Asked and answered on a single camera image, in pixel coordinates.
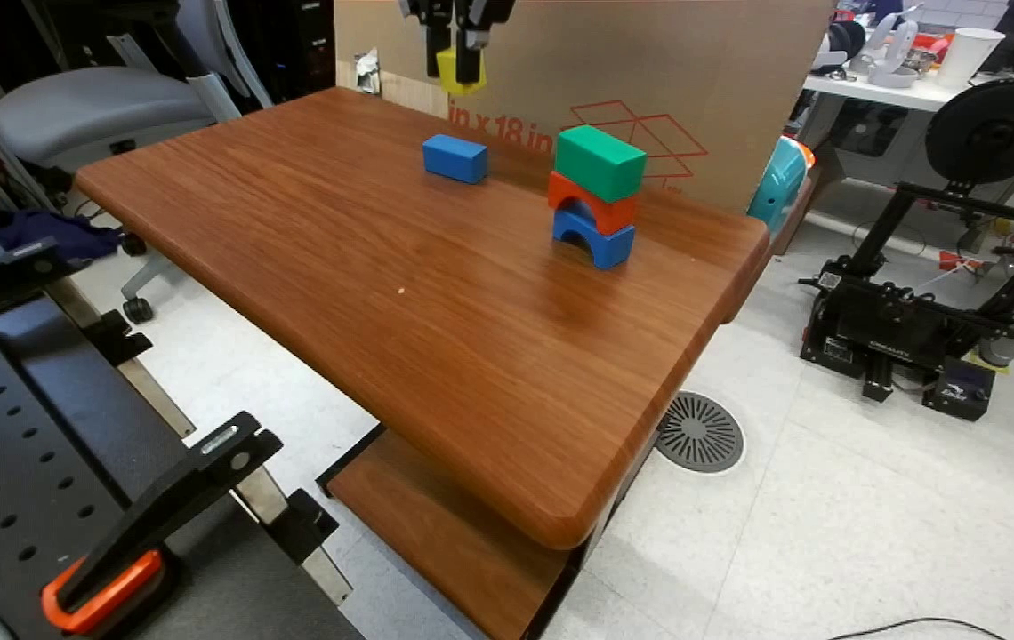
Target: wooden shelf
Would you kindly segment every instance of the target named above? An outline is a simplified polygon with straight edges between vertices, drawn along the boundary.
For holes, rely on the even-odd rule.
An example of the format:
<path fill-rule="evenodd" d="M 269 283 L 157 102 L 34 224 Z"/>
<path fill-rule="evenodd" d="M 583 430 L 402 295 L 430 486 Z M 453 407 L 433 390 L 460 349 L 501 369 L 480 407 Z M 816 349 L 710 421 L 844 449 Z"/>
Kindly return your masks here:
<path fill-rule="evenodd" d="M 390 430 L 332 471 L 322 486 L 487 638 L 529 638 L 571 577 L 575 551 L 538 546 Z"/>

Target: floor drain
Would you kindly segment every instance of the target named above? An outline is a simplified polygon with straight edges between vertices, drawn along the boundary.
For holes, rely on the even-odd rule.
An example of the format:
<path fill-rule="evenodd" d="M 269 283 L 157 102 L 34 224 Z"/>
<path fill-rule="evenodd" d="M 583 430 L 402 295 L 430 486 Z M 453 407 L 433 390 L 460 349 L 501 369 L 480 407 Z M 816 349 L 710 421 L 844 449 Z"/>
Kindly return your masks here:
<path fill-rule="evenodd" d="M 704 394 L 678 390 L 659 422 L 655 449 L 692 474 L 721 474 L 742 455 L 740 422 Z"/>

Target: green block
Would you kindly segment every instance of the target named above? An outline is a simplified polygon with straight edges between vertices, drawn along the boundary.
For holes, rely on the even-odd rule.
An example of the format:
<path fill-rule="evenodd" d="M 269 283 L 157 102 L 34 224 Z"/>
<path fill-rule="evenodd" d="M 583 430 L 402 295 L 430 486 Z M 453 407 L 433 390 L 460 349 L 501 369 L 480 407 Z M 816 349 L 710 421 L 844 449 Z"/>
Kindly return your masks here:
<path fill-rule="evenodd" d="M 642 190 L 647 153 L 589 126 L 555 138 L 552 167 L 606 203 Z"/>

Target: red block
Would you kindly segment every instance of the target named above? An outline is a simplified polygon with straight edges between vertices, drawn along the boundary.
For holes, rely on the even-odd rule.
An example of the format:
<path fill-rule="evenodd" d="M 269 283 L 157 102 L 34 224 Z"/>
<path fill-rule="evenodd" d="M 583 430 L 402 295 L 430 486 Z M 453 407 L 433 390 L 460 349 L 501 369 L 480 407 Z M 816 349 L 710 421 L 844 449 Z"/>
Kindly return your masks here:
<path fill-rule="evenodd" d="M 620 203 L 600 203 L 597 197 L 583 191 L 575 180 L 569 180 L 558 172 L 549 172 L 549 208 L 569 211 L 578 208 L 597 224 L 600 234 L 615 234 L 636 222 L 636 197 Z"/>

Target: wooden table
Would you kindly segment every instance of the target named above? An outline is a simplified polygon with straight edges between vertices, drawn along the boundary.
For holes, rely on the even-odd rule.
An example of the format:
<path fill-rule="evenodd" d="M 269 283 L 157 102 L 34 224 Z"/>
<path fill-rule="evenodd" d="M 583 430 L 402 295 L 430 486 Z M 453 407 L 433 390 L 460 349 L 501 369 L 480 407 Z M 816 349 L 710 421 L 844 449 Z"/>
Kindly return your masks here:
<path fill-rule="evenodd" d="M 549 155 L 424 174 L 446 121 L 315 91 L 77 190 L 549 551 L 578 546 L 765 260 L 742 216 L 647 198 L 622 272 L 552 244 Z"/>

